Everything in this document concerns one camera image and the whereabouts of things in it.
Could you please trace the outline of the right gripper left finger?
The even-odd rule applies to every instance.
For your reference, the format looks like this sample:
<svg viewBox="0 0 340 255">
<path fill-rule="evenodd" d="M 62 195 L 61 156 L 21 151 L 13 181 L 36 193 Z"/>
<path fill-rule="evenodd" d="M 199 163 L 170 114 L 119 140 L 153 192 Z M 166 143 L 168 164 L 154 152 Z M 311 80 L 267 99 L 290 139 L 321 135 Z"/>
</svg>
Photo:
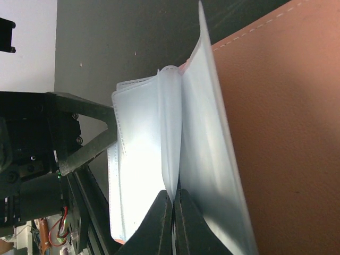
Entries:
<svg viewBox="0 0 340 255">
<path fill-rule="evenodd" d="M 161 190 L 140 227 L 117 254 L 172 254 L 172 213 L 171 200 Z"/>
</svg>

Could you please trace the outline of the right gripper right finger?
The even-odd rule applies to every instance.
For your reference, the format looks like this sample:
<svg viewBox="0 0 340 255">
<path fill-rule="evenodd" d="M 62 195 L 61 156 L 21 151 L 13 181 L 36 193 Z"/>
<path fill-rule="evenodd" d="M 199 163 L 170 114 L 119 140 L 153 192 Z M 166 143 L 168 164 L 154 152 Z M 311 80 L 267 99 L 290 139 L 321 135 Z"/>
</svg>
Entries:
<svg viewBox="0 0 340 255">
<path fill-rule="evenodd" d="M 177 191 L 174 213 L 177 254 L 231 254 L 209 228 L 187 190 Z"/>
</svg>

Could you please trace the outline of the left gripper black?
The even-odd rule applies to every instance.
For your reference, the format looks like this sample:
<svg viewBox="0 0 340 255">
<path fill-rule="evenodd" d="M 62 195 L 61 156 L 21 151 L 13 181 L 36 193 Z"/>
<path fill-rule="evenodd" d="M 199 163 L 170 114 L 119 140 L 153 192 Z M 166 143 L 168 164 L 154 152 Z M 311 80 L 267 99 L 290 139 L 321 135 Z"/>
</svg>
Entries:
<svg viewBox="0 0 340 255">
<path fill-rule="evenodd" d="M 78 114 L 111 126 L 80 148 Z M 66 176 L 117 140 L 115 123 L 111 107 L 70 93 L 2 91 L 1 178 L 17 183 L 58 170 Z"/>
</svg>

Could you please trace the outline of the brown leather card holder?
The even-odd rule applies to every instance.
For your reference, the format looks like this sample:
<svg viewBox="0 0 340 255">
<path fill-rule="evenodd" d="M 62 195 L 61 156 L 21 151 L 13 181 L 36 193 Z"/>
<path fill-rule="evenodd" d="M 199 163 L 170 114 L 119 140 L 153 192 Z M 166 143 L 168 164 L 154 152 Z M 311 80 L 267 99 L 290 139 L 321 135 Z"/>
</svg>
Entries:
<svg viewBox="0 0 340 255">
<path fill-rule="evenodd" d="M 182 67 L 121 82 L 108 149 L 113 239 L 188 193 L 232 254 L 339 254 L 339 1 L 290 1 Z"/>
</svg>

